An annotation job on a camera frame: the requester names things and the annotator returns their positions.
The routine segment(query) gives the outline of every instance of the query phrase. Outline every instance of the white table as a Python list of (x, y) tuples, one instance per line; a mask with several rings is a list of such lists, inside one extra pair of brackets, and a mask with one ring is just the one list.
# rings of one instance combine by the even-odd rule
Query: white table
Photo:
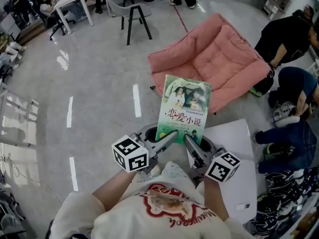
[[(69, 4), (69, 3), (74, 2), (74, 1), (76, 1), (76, 0), (60, 0), (60, 1), (54, 6), (54, 8), (56, 9), (57, 13), (59, 14), (59, 16), (60, 16), (60, 18), (61, 18), (63, 24), (65, 25), (65, 27), (66, 27), (66, 29), (68, 30), (69, 33), (72, 33), (72, 31), (71, 31), (71, 28), (70, 28), (68, 22), (67, 22), (66, 19), (64, 18), (64, 15), (63, 15), (63, 13), (62, 13), (62, 11), (61, 11), (61, 8), (62, 8), (63, 6), (65, 6), (65, 5)], [(90, 12), (89, 12), (89, 10), (88, 10), (88, 7), (86, 6), (85, 0), (80, 0), (80, 1), (81, 1), (81, 3), (82, 3), (82, 6), (83, 6), (84, 11), (85, 11), (85, 13), (86, 13), (86, 16), (88, 17), (88, 20), (89, 20), (89, 22), (90, 22), (90, 25), (91, 25), (91, 26), (94, 26), (93, 21), (92, 21), (92, 18), (91, 18), (91, 15), (90, 15)]]
[[(219, 184), (230, 217), (242, 224), (254, 218), (257, 212), (257, 185), (254, 153), (247, 122), (244, 119), (206, 128), (204, 135), (217, 148), (224, 147), (241, 159), (241, 165), (227, 182)], [(192, 166), (194, 159), (187, 152)]]

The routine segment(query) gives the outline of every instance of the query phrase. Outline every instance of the floor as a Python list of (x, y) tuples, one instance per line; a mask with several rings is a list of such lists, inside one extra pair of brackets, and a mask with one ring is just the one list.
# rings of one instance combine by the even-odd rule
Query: floor
[[(179, 40), (186, 31), (168, 0), (148, 5), (153, 12), (147, 18), (153, 40), (148, 40), (145, 29), (134, 22), (131, 44), (127, 46), (127, 22), (121, 31), (120, 17), (111, 18), (106, 10), (101, 15), (92, 12), (93, 27), (86, 20), (71, 26), (72, 34), (58, 33), (49, 41), (48, 31), (31, 41), (21, 66), (8, 82), (15, 92), (39, 103), (37, 123), (27, 129), (33, 137), (29, 133), (24, 139), (36, 144), (35, 148), (4, 145), (1, 149), (2, 155), (11, 154), (19, 169), (5, 166), (7, 187), (11, 187), (38, 238), (44, 238), (60, 206), (50, 190), (60, 202), (73, 191), (70, 157), (75, 160), (79, 190), (93, 191), (120, 170), (114, 165), (111, 144), (124, 134), (157, 122), (160, 97), (149, 89), (153, 82), (147, 56)], [(252, 46), (268, 22), (257, 9), (233, 0), (200, 0), (194, 10), (185, 4), (177, 10), (187, 30), (218, 12)], [(306, 68), (312, 62), (306, 54), (293, 64)], [(138, 84), (140, 93), (140, 118), (134, 112), (134, 84)], [(71, 97), (72, 123), (67, 127)], [(208, 116), (206, 127), (241, 118), (246, 119), (251, 133), (271, 128), (267, 97), (245, 94), (217, 115)], [(262, 148), (253, 145), (256, 162)], [(172, 145), (163, 153), (161, 163), (168, 160), (189, 169), (183, 146)], [(259, 175), (258, 186), (261, 192)]]

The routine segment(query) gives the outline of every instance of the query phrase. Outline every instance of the book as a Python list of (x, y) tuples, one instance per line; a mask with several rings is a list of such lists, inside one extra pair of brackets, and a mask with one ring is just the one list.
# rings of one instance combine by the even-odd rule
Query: book
[(188, 134), (200, 145), (208, 114), (211, 84), (166, 75), (156, 140), (178, 130), (176, 143)]

